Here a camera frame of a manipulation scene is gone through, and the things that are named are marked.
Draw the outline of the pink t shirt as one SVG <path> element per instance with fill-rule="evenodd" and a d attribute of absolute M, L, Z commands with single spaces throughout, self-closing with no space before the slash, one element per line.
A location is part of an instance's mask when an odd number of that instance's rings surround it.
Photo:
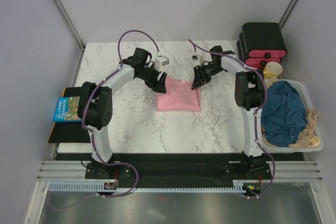
<path fill-rule="evenodd" d="M 201 90 L 192 89 L 193 81 L 177 80 L 167 77 L 165 80 L 166 93 L 156 96 L 156 109 L 167 111 L 201 111 Z"/>

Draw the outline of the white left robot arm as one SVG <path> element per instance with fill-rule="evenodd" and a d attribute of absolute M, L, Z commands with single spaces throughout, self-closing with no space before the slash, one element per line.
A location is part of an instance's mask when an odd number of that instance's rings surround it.
<path fill-rule="evenodd" d="M 109 162 L 113 151 L 108 136 L 113 95 L 136 78 L 143 80 L 154 92 L 165 94 L 166 77 L 166 72 L 155 68 L 150 52 L 136 48 L 132 56 L 122 59 L 116 69 L 102 80 L 97 83 L 87 81 L 81 86 L 77 114 L 90 136 L 92 158 L 100 162 L 97 173 L 103 178 L 111 178 L 115 173 L 115 165 Z"/>

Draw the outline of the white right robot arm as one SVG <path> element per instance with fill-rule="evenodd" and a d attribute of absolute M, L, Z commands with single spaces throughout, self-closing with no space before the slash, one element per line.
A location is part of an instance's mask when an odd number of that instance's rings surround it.
<path fill-rule="evenodd" d="M 211 61 L 200 61 L 194 67 L 192 89 L 209 83 L 212 77 L 220 72 L 230 73 L 235 77 L 234 98 L 240 107 L 244 123 L 244 149 L 247 157 L 258 157 L 263 154 L 261 146 L 261 112 L 267 100 L 267 89 L 264 74 L 244 64 L 234 57 L 232 51 L 223 51 L 221 46 L 214 46 L 209 51 Z"/>

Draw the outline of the black pink drawer unit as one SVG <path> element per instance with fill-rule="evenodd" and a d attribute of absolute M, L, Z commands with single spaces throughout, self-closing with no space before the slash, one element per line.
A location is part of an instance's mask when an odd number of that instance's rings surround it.
<path fill-rule="evenodd" d="M 288 50 L 278 23 L 248 22 L 241 28 L 236 43 L 240 61 L 260 69 L 269 62 L 282 62 Z"/>

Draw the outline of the yellow mug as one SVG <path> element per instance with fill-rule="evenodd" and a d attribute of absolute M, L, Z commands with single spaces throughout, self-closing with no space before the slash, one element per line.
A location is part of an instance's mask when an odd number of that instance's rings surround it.
<path fill-rule="evenodd" d="M 272 77 L 279 77 L 283 68 L 281 64 L 277 62 L 268 62 L 264 67 L 263 73 L 265 79 L 271 79 Z"/>

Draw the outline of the blue t shirt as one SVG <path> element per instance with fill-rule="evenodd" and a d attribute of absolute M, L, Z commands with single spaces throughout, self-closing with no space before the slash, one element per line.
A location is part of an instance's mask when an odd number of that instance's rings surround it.
<path fill-rule="evenodd" d="M 266 140 L 275 146 L 295 143 L 307 126 L 306 108 L 298 91 L 287 81 L 268 88 L 268 99 L 261 113 Z"/>

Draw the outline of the blue treehouse book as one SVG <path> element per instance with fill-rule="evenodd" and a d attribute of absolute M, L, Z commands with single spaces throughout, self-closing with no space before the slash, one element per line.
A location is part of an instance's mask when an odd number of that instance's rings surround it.
<path fill-rule="evenodd" d="M 80 97 L 61 97 L 57 101 L 53 122 L 81 122 L 78 116 Z"/>

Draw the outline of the black orange notebook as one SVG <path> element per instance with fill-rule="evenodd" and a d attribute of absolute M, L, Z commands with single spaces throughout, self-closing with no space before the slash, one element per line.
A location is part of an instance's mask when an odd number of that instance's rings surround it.
<path fill-rule="evenodd" d="M 53 115 L 53 128 L 48 140 L 48 143 L 90 143 L 89 134 L 81 126 L 79 121 L 56 121 L 56 115 L 62 111 L 64 107 L 61 101 L 67 97 L 78 97 L 80 94 L 80 87 L 65 88 L 63 95 L 58 98 L 55 103 Z"/>

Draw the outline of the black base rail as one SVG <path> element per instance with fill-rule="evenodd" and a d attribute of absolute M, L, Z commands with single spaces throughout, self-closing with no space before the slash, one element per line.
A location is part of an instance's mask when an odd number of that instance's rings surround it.
<path fill-rule="evenodd" d="M 132 187 L 224 187 L 234 180 L 268 180 L 265 155 L 245 154 L 126 154 L 116 153 L 109 165 L 91 160 L 86 179 L 116 179 Z"/>

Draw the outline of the left aluminium frame post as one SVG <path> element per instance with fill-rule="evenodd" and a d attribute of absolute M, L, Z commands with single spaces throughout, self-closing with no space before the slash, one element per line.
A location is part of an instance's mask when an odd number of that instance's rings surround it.
<path fill-rule="evenodd" d="M 80 50 L 84 52 L 86 46 L 83 43 L 83 40 L 81 39 L 77 29 L 74 26 L 74 23 L 72 22 L 65 6 L 63 5 L 61 0 L 52 0 L 57 11 L 59 12 L 61 18 L 65 22 L 67 28 L 69 29 L 73 39 L 76 41 L 77 45 L 79 46 Z"/>

